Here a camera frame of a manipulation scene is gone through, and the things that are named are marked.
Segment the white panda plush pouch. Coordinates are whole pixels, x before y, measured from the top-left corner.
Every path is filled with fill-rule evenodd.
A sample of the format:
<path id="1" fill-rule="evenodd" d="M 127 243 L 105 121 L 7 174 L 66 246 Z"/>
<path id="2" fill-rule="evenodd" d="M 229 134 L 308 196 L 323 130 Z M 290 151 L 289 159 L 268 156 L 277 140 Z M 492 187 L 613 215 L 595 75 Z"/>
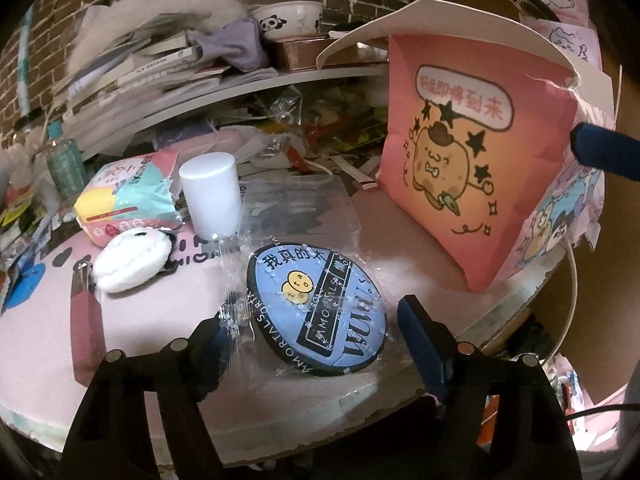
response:
<path id="1" fill-rule="evenodd" d="M 115 236 L 92 266 L 102 292 L 118 294 L 145 284 L 168 263 L 174 237 L 157 228 L 133 228 Z"/>

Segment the blue round pouch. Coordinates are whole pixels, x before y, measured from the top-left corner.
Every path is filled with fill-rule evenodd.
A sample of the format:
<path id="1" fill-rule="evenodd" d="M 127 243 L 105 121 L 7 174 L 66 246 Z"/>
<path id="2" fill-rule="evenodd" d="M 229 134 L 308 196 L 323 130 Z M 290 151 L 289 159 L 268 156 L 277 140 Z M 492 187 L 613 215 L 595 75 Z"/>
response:
<path id="1" fill-rule="evenodd" d="M 247 378 L 344 376 L 399 361 L 390 306 L 355 257 L 308 243 L 219 243 L 228 281 L 221 321 Z"/>

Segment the colourful tissue pack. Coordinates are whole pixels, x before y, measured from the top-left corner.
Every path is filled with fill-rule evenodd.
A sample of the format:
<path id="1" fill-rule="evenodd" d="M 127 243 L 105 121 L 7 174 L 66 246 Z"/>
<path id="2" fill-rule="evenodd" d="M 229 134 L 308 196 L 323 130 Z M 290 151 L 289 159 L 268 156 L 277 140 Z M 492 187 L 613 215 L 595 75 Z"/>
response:
<path id="1" fill-rule="evenodd" d="M 103 166 L 74 203 L 78 224 L 106 246 L 133 228 L 175 229 L 182 218 L 171 191 L 178 152 L 161 150 Z"/>

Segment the white cylinder container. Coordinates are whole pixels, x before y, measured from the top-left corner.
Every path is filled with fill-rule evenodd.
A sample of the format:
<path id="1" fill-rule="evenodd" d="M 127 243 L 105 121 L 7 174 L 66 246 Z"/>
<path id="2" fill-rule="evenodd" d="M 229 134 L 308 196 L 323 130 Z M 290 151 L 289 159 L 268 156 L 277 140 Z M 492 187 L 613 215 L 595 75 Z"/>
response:
<path id="1" fill-rule="evenodd" d="M 242 208 L 233 155 L 224 152 L 196 156 L 179 169 L 194 232 L 203 240 L 233 235 Z"/>

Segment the pink desk mat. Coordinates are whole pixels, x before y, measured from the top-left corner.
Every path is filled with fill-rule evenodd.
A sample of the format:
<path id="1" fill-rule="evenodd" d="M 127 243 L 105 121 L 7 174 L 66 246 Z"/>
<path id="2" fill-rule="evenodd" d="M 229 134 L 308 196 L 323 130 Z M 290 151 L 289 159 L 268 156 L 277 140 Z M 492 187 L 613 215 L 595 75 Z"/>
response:
<path id="1" fill-rule="evenodd" d="M 487 292 L 473 294 L 458 266 L 422 226 L 379 190 L 352 196 L 360 222 L 354 259 L 390 308 L 406 295 L 459 339 L 487 346 L 530 303 L 563 259 L 555 248 Z M 53 243 L 27 274 L 25 300 L 1 319 L 1 418 L 60 450 L 84 387 L 70 351 L 70 290 L 78 264 L 98 254 L 76 232 Z M 265 343 L 244 269 L 217 257 L 190 229 L 178 241 L 178 269 L 124 296 L 100 300 L 104 340 L 130 356 L 160 350 L 192 333 L 232 294 L 249 317 L 241 350 L 224 382 L 202 403 L 209 433 L 228 464 L 272 457 L 332 439 L 397 410 L 423 390 L 404 342 L 392 335 L 380 357 L 354 374 L 293 372 Z"/>

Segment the pink cartoon paper bag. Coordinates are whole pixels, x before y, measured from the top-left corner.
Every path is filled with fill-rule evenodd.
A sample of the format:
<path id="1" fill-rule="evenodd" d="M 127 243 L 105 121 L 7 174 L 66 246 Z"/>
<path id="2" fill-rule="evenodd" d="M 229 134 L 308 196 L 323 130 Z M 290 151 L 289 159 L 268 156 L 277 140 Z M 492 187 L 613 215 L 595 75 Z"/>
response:
<path id="1" fill-rule="evenodd" d="M 595 243 L 605 176 L 570 134 L 611 128 L 610 76 L 510 18 L 416 0 L 316 59 L 388 43 L 388 133 L 378 184 L 462 269 L 491 288 L 561 242 Z"/>

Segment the teal water bottle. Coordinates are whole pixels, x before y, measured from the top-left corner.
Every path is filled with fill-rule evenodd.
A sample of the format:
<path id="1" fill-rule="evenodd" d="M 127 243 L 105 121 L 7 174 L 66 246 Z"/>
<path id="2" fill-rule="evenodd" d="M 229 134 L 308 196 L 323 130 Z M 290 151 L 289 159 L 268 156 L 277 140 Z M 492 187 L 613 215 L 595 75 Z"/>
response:
<path id="1" fill-rule="evenodd" d="M 62 202 L 73 206 L 89 182 L 84 162 L 76 141 L 64 136 L 62 122 L 51 122 L 48 136 L 46 161 L 51 178 Z"/>

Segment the pink hair brush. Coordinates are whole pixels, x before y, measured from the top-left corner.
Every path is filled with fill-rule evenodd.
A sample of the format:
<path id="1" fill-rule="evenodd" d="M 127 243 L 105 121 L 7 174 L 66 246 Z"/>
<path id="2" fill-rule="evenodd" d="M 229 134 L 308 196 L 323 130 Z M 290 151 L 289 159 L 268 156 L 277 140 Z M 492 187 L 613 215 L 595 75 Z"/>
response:
<path id="1" fill-rule="evenodd" d="M 217 152 L 234 154 L 245 143 L 246 140 L 238 128 L 222 128 L 168 144 L 164 148 L 158 146 L 157 151 L 177 152 L 177 165 L 182 165 L 184 162 L 203 154 Z"/>

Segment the brown box under bowl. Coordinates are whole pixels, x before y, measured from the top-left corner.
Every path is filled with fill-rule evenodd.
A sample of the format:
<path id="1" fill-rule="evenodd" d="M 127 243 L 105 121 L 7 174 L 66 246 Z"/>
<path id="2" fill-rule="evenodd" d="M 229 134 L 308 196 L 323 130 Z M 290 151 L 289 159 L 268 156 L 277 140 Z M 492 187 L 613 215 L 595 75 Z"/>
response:
<path id="1" fill-rule="evenodd" d="M 287 73 L 308 72 L 317 68 L 318 56 L 335 42 L 330 37 L 314 37 L 294 39 L 274 44 L 268 54 L 271 66 Z M 359 65 L 382 64 L 388 62 L 388 54 L 384 49 L 367 44 L 352 44 L 332 53 L 323 68 L 349 67 Z"/>

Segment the stack of books and papers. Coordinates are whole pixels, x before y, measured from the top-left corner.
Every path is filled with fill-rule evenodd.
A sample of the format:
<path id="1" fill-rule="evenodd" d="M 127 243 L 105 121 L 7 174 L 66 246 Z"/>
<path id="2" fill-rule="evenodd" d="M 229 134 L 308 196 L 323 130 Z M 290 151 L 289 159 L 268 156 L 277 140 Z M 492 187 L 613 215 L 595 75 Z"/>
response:
<path id="1" fill-rule="evenodd" d="M 65 136 L 87 146 L 161 110 L 214 91 L 242 73 L 221 60 L 202 62 L 202 51 L 189 47 L 164 55 L 68 104 L 62 116 Z M 269 66 L 262 69 L 271 73 Z"/>

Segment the panda ceramic bowl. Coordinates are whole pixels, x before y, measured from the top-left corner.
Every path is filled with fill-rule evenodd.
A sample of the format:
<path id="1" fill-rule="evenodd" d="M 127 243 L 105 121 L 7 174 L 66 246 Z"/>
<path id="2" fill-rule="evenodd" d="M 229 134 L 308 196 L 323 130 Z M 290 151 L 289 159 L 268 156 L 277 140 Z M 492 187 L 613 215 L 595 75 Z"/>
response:
<path id="1" fill-rule="evenodd" d="M 284 41 L 321 35 L 323 6 L 317 1 L 287 1 L 261 6 L 252 12 L 262 36 Z"/>

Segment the purple cloth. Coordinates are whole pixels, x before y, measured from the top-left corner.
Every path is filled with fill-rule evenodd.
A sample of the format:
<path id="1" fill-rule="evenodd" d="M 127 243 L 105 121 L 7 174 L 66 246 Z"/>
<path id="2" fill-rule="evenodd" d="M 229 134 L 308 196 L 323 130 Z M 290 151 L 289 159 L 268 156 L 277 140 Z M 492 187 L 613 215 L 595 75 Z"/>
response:
<path id="1" fill-rule="evenodd" d="M 189 30 L 188 38 L 202 51 L 202 62 L 221 60 L 242 73 L 250 73 L 269 66 L 261 31 L 254 18 L 243 18 L 212 34 Z"/>

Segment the white fluffy fur item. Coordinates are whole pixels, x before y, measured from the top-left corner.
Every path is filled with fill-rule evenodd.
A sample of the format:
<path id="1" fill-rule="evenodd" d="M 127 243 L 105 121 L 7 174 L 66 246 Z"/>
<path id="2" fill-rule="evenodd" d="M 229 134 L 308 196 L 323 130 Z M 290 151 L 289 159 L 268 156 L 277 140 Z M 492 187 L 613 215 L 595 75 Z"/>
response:
<path id="1" fill-rule="evenodd" d="M 212 34 L 250 11 L 238 0 L 118 0 L 81 29 L 67 62 L 67 73 L 76 74 L 98 54 L 159 16 L 185 18 L 191 28 Z"/>

